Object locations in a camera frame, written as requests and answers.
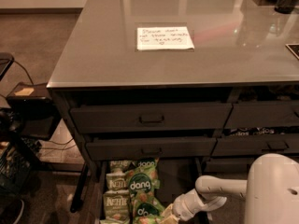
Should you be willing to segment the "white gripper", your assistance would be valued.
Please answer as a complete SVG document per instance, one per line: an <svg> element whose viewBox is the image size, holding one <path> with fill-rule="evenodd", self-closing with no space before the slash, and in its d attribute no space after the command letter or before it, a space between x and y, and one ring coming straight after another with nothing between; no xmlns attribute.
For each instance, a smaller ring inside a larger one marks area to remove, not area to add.
<svg viewBox="0 0 299 224"><path fill-rule="evenodd" d="M170 203L163 210L161 213L163 219L160 224L178 224L179 219L188 221L201 211L201 207L202 202L196 192L182 194L174 200L173 204Z"/></svg>

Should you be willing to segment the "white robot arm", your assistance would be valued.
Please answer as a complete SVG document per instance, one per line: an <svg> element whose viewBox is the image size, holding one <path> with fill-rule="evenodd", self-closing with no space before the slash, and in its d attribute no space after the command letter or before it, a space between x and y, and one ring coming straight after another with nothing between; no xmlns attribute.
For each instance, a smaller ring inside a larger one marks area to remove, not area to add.
<svg viewBox="0 0 299 224"><path fill-rule="evenodd" d="M167 206L161 224L179 224L199 212L217 210L229 195L246 201L244 224L299 224L299 163L270 153L255 160L245 180L201 175L194 189Z"/></svg>

